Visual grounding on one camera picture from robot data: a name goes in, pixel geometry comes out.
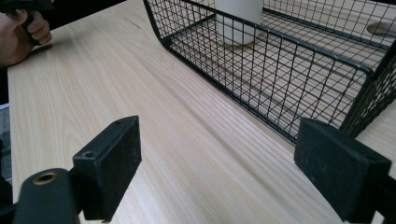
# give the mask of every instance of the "white object inside basket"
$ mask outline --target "white object inside basket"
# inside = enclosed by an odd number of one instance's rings
[[[246,21],[260,24],[262,21],[262,0],[216,0],[217,10],[229,13]],[[254,40],[259,30],[242,22],[217,15],[217,26],[220,38],[226,44],[245,45]]]

